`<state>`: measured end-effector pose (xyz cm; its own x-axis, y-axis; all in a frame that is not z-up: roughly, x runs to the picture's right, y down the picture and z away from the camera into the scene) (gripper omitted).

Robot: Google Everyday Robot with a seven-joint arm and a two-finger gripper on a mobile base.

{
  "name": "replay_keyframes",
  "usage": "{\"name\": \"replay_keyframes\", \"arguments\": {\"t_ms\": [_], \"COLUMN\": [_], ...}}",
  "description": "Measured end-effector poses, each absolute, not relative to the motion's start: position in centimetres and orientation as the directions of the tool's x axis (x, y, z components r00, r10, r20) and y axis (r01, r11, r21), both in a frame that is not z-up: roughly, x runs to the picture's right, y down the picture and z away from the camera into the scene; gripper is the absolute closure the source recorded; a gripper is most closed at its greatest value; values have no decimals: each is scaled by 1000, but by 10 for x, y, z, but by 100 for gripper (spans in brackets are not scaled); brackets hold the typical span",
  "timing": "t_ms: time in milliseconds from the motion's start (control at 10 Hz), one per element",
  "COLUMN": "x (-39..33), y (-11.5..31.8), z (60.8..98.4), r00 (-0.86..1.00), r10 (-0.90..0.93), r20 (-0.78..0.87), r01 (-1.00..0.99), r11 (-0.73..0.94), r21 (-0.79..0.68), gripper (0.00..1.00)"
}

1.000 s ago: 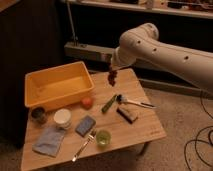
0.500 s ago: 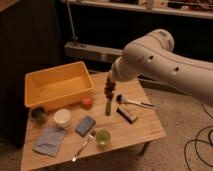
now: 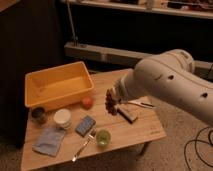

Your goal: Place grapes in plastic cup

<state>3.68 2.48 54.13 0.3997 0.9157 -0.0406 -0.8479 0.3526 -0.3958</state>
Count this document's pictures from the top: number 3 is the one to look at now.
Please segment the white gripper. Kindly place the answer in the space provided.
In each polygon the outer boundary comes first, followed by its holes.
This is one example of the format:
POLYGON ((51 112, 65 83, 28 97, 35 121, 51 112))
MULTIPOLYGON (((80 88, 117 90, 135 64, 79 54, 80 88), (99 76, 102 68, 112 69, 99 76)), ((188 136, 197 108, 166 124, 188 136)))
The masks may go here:
POLYGON ((122 103, 128 100, 126 90, 121 80, 115 82, 115 84, 110 89, 112 99, 116 103, 122 103))

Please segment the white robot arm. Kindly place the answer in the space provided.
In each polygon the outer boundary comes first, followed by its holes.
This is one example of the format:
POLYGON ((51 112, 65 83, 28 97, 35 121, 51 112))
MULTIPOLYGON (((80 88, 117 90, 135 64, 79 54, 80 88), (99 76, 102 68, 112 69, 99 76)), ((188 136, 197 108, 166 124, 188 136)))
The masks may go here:
POLYGON ((213 83, 194 75, 195 62, 175 49, 139 61, 110 89, 116 102, 151 95, 213 127, 213 83))

